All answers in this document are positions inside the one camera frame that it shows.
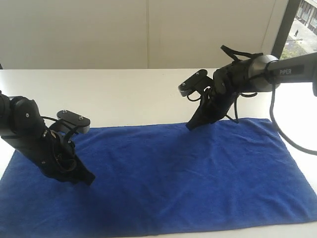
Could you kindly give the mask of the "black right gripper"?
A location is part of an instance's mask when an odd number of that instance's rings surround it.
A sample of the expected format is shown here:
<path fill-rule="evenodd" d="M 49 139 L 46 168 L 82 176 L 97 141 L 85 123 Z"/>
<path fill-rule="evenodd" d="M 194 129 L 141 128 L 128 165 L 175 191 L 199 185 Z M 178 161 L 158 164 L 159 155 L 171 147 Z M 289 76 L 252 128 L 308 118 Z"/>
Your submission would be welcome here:
<path fill-rule="evenodd" d="M 251 80 L 249 67 L 251 60 L 241 60 L 232 62 L 213 73 L 213 77 L 207 76 L 205 69 L 198 71 L 198 76 L 205 83 L 199 91 L 200 104 L 191 119 L 186 123 L 188 130 L 193 130 L 199 126 L 214 123 L 227 116 L 231 106 L 235 109 L 235 118 L 238 122 L 237 99 L 240 95 L 251 97 Z"/>

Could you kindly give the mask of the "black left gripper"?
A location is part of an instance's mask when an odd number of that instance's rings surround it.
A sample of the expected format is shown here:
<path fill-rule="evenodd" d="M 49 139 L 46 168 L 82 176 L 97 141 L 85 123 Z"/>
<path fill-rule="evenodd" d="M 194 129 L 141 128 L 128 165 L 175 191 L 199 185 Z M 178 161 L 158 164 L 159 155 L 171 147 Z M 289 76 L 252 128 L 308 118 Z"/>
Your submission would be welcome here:
<path fill-rule="evenodd" d="M 19 131 L 19 152 L 36 165 L 47 177 L 60 182 L 82 182 L 91 185 L 96 176 L 91 173 L 61 143 L 61 135 L 41 124 Z"/>

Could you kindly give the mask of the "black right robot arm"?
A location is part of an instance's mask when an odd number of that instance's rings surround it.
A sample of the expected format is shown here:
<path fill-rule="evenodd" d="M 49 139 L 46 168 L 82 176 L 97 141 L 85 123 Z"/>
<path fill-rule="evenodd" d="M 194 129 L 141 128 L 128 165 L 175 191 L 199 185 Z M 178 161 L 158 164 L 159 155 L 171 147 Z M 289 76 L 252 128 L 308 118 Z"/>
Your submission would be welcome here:
<path fill-rule="evenodd" d="M 250 54 L 246 60 L 217 69 L 208 77 L 200 69 L 178 87 L 183 97 L 200 94 L 199 106 L 186 123 L 189 130 L 223 119 L 243 93 L 271 92 L 282 83 L 313 83 L 317 86 L 316 53 L 279 60 L 272 55 Z"/>

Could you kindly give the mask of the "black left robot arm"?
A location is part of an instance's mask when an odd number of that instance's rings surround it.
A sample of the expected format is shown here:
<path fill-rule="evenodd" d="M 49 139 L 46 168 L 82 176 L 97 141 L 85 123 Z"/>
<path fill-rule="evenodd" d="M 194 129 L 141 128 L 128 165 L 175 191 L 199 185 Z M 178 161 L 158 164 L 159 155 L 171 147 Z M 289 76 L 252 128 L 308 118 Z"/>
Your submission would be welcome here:
<path fill-rule="evenodd" d="M 81 162 L 71 139 L 85 134 L 91 121 L 69 110 L 45 124 L 37 103 L 23 96 L 0 96 L 0 137 L 29 159 L 47 177 L 59 182 L 91 185 L 95 175 Z"/>

